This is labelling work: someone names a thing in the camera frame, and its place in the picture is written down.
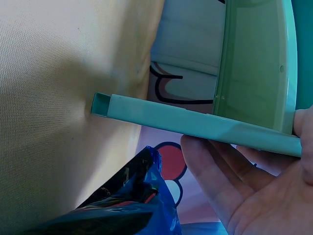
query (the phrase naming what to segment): mint green plastic piece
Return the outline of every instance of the mint green plastic piece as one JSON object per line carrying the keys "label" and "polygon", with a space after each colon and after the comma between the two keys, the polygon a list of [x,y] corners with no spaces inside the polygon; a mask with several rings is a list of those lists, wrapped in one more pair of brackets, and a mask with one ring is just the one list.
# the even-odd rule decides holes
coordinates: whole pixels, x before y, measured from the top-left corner
{"label": "mint green plastic piece", "polygon": [[296,109],[313,105],[313,1],[292,0],[298,45],[298,91]]}
{"label": "mint green plastic piece", "polygon": [[199,138],[301,156],[300,139],[296,136],[151,101],[96,93],[91,113]]}
{"label": "mint green plastic piece", "polygon": [[296,94],[291,0],[227,0],[213,113],[291,134]]}

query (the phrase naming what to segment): blue plastic bag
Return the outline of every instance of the blue plastic bag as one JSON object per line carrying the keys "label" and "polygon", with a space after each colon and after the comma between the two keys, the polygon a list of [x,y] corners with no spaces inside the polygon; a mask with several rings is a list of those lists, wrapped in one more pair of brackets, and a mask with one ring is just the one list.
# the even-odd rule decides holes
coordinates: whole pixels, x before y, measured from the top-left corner
{"label": "blue plastic bag", "polygon": [[180,235],[161,156],[144,148],[79,208],[27,234]]}

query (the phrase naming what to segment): cartoon character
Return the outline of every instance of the cartoon character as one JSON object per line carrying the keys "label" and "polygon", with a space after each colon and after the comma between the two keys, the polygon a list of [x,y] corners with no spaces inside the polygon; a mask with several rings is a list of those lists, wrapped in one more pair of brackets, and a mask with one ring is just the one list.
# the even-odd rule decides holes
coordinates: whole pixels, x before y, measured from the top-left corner
{"label": "cartoon character", "polygon": [[216,76],[152,62],[148,100],[212,113]]}
{"label": "cartoon character", "polygon": [[161,175],[173,196],[176,206],[178,206],[183,194],[179,180],[187,169],[181,147],[178,143],[163,142],[158,144],[155,149],[162,156]]}

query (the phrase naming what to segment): cream fabric wall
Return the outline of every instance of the cream fabric wall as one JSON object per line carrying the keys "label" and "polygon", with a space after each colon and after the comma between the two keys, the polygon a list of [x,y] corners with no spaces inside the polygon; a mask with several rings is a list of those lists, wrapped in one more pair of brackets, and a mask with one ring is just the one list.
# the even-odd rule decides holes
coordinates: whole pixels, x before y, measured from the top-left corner
{"label": "cream fabric wall", "polygon": [[134,156],[140,127],[89,114],[145,98],[164,0],[0,0],[0,234],[64,214]]}

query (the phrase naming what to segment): finger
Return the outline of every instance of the finger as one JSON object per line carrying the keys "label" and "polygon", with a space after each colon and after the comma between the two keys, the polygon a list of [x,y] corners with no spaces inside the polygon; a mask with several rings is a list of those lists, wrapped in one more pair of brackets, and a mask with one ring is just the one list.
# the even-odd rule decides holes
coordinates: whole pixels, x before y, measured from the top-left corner
{"label": "finger", "polygon": [[232,214],[243,203],[244,197],[215,164],[205,140],[183,136],[180,142],[187,166],[220,220],[227,226]]}
{"label": "finger", "polygon": [[211,143],[243,183],[250,186],[253,190],[258,191],[275,179],[268,172],[254,167],[247,158],[230,144],[216,141],[211,141]]}
{"label": "finger", "polygon": [[299,158],[286,156],[278,153],[259,151],[253,148],[237,146],[237,150],[249,161],[259,165],[259,168],[266,170],[272,175],[279,175]]}
{"label": "finger", "polygon": [[244,184],[242,180],[235,174],[235,172],[230,168],[227,162],[221,157],[220,153],[213,146],[211,142],[205,140],[205,144],[207,149],[209,150],[215,164],[218,168],[223,172],[226,178],[230,181],[230,183],[235,187],[235,189],[245,198],[250,197],[255,191]]}
{"label": "finger", "polygon": [[303,179],[313,185],[313,106],[296,112],[294,131],[301,138]]}

